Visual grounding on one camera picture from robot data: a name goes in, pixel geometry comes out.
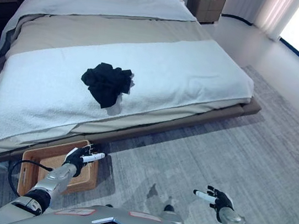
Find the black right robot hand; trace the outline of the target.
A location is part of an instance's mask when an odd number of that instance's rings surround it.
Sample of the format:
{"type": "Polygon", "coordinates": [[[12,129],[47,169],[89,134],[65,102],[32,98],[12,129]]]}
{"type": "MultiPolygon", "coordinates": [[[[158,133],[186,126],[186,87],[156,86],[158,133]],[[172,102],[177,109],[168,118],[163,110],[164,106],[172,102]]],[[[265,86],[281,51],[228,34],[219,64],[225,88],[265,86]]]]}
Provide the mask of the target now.
{"type": "Polygon", "coordinates": [[[214,188],[213,186],[208,185],[206,192],[194,189],[193,193],[197,197],[207,201],[209,203],[209,207],[215,209],[216,211],[220,211],[223,207],[233,210],[232,200],[227,196],[227,194],[214,188]]]}

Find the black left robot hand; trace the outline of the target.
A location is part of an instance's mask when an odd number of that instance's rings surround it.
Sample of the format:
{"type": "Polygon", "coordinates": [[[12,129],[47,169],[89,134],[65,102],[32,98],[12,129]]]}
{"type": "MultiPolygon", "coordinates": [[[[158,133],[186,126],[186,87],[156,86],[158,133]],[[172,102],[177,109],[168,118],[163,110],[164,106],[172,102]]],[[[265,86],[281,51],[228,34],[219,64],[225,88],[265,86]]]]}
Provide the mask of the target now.
{"type": "Polygon", "coordinates": [[[75,147],[65,158],[62,165],[72,164],[76,167],[76,172],[73,177],[78,177],[88,163],[93,163],[105,157],[105,153],[93,153],[93,144],[88,144],[83,147],[75,147]]]}

